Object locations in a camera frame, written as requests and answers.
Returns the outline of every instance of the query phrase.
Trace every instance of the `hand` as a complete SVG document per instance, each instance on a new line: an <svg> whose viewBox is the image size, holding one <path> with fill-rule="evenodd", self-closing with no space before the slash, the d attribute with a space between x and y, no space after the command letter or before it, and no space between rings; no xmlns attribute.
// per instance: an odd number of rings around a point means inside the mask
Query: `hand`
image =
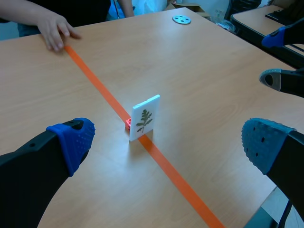
<svg viewBox="0 0 304 228"><path fill-rule="evenodd" d="M49 50L54 49L56 52L64 46L60 33L65 37L81 38L76 29L64 17L53 12L40 18L37 26L45 39L47 48Z"/></svg>

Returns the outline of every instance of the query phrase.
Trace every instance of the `orange tape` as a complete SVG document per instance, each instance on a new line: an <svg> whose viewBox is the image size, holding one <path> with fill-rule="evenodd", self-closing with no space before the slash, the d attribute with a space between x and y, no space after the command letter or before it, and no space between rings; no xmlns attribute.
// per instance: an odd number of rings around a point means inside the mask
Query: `orange tape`
<svg viewBox="0 0 304 228"><path fill-rule="evenodd" d="M92 84L96 87L96 89L101 93L101 95L106 99L109 105L119 115L121 120L125 122L125 120L129 119L129 114L124 110L124 108L104 86L104 84L99 81L96 75L84 63L79 55L70 46L65 46L65 50L71 56L73 61L79 66L79 68L84 72L87 78L92 82ZM202 217L206 224L210 228L225 228L220 220L212 213L212 211L201 200L201 198L185 181L185 179L183 179L183 177L176 171L176 169L171 165L171 163L162 154L162 152L160 152L160 150L154 145L149 137L147 135L143 135L138 140L148 151L151 157L153 157L156 163L161 167L161 169L165 172L165 174L169 177L175 187L182 193L186 200Z"/></svg>

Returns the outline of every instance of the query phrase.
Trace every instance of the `red lego brick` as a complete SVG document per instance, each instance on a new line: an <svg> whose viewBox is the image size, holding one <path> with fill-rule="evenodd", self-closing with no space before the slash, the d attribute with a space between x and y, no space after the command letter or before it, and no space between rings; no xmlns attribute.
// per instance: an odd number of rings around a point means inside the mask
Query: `red lego brick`
<svg viewBox="0 0 304 228"><path fill-rule="evenodd" d="M125 121L125 128L127 130L130 130L130 128L131 128L131 118Z"/></svg>

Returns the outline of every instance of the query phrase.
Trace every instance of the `blue rubber pad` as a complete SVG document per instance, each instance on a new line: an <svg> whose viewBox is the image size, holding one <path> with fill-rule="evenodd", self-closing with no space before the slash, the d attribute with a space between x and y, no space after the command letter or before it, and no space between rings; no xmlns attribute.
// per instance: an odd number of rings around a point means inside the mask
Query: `blue rubber pad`
<svg viewBox="0 0 304 228"><path fill-rule="evenodd" d="M76 118L74 120L84 122L80 130L75 130L62 123L47 128L47 131L56 133L59 138L70 177L78 169L83 155L91 148L95 135L94 124L90 120L86 118Z"/></svg>
<svg viewBox="0 0 304 228"><path fill-rule="evenodd" d="M267 48L282 47L284 46L284 35L285 27L281 27L277 31L264 37L264 39L262 40L262 45Z"/></svg>
<svg viewBox="0 0 304 228"><path fill-rule="evenodd" d="M291 131L295 129L260 118L252 118L245 122L242 130L244 151L264 175L271 169Z"/></svg>

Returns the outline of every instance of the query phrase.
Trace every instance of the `cable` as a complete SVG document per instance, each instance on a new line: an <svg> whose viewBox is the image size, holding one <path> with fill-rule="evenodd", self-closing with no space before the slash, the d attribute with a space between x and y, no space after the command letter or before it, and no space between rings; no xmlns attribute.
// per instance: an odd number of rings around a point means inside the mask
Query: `cable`
<svg viewBox="0 0 304 228"><path fill-rule="evenodd" d="M290 200L287 202L287 205L286 205L286 208L283 212L283 215L280 219L280 222L279 222L279 226L278 228L284 228L285 227L285 223L286 223L286 220L287 220L287 217L290 213L290 210L291 210L291 207L292 207L292 204L290 202Z"/></svg>

